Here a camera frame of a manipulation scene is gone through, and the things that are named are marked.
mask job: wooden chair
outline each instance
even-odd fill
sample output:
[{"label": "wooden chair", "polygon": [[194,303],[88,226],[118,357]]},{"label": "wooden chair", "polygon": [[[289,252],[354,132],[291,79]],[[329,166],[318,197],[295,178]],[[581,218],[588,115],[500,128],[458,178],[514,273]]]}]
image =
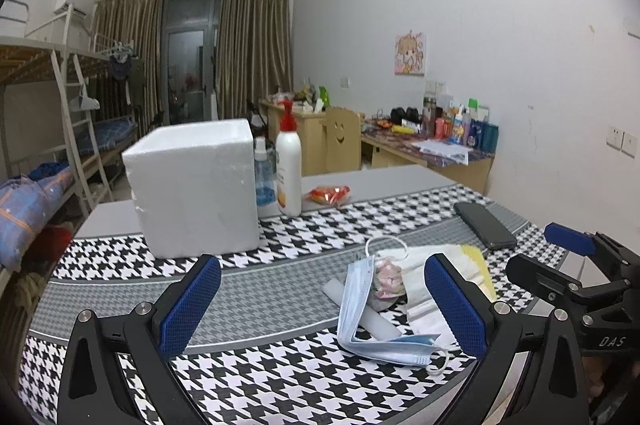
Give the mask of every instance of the wooden chair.
[{"label": "wooden chair", "polygon": [[360,170],[360,116],[343,108],[326,109],[326,170]]}]

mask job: table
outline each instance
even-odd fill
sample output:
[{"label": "table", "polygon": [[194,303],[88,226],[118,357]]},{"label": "table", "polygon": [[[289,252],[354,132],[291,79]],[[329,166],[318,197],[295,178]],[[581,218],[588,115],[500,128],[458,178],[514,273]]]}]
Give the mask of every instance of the table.
[{"label": "table", "polygon": [[[410,246],[481,246],[452,210],[455,202],[475,201],[514,232],[518,251],[578,277],[582,258],[546,243],[542,231],[524,218],[424,167],[306,177],[303,188],[328,182],[350,185],[353,202],[321,210],[307,203],[296,218],[279,215],[274,206],[262,209],[260,247],[219,257],[221,289],[185,354],[172,360],[178,379],[212,423],[436,420],[470,372],[472,358],[458,351],[441,375],[429,376],[424,369],[355,357],[337,345],[338,308],[320,287],[345,272],[374,233],[400,235]],[[129,312],[141,300],[155,300],[194,264],[194,259],[153,258],[132,214],[131,202],[98,206],[36,309],[20,369],[20,397],[42,423],[56,419],[66,341],[78,312],[85,307],[98,316]],[[516,310],[548,313],[550,306],[513,290],[504,277],[511,255],[487,255],[498,296]],[[384,316],[410,332],[401,303]],[[525,355],[516,357],[496,406],[514,389],[524,360]],[[143,416],[158,423],[134,366],[126,356],[120,361]]]},{"label": "table", "polygon": [[373,124],[364,125],[361,138],[364,145],[371,147],[371,166],[374,169],[415,163],[478,192],[486,193],[488,190],[493,154],[472,149],[469,151],[469,165],[461,165],[447,158],[420,152],[412,145],[424,140],[420,135],[391,132]]},{"label": "table", "polygon": [[[280,134],[280,121],[284,115],[281,105],[261,100],[260,106],[267,111],[269,139],[275,143]],[[326,172],[326,129],[322,124],[324,113],[303,113],[293,111],[298,125],[298,136],[302,144],[302,176],[324,174]]]}]

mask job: curtain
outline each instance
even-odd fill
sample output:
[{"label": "curtain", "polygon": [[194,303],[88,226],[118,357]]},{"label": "curtain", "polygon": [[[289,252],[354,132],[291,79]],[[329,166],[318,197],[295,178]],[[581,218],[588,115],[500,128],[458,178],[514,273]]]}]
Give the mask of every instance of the curtain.
[{"label": "curtain", "polygon": [[[151,119],[161,109],[160,34],[162,0],[98,1],[94,17],[94,33],[128,43],[133,41],[143,61],[146,88],[142,108],[136,112],[140,136],[146,134]],[[96,98],[100,101],[97,120],[125,116],[127,105],[124,81],[98,79]]]},{"label": "curtain", "polygon": [[222,0],[217,91],[220,118],[246,116],[246,101],[293,88],[289,0]]}]

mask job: door frame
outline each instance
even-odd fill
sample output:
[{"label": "door frame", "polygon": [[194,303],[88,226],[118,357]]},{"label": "door frame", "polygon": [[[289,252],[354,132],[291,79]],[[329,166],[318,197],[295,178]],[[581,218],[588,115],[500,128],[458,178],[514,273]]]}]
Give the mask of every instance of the door frame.
[{"label": "door frame", "polygon": [[[202,31],[203,36],[203,51],[202,51],[202,85],[206,90],[203,95],[203,112],[204,120],[208,122],[211,120],[211,94],[214,91],[215,84],[213,79],[213,64],[209,59],[209,56],[213,55],[213,47],[216,41],[214,35],[216,29],[219,29],[220,24],[220,2],[216,0],[210,0],[209,2],[209,15],[206,21],[201,22],[185,22],[181,25],[167,27],[167,13],[169,7],[169,0],[162,2],[162,35],[160,45],[160,77],[162,83],[162,105],[164,106],[164,124],[168,126],[169,120],[169,36],[172,33],[183,33],[188,31]],[[204,49],[209,48],[209,52],[205,54]]]}]

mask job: metal bolt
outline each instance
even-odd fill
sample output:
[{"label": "metal bolt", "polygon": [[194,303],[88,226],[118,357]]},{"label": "metal bolt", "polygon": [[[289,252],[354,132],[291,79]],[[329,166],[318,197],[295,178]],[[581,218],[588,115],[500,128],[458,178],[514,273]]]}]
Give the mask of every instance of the metal bolt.
[{"label": "metal bolt", "polygon": [[494,310],[499,315],[507,315],[507,313],[511,311],[511,307],[506,302],[498,300],[498,302],[494,304]]},{"label": "metal bolt", "polygon": [[91,318],[91,310],[82,310],[78,313],[78,320],[80,322],[87,322]]},{"label": "metal bolt", "polygon": [[141,302],[136,306],[136,313],[138,315],[146,315],[151,311],[151,302]]},{"label": "metal bolt", "polygon": [[561,308],[557,308],[556,311],[554,311],[554,316],[556,317],[556,319],[562,322],[569,318],[569,315],[566,314],[566,311]]}]

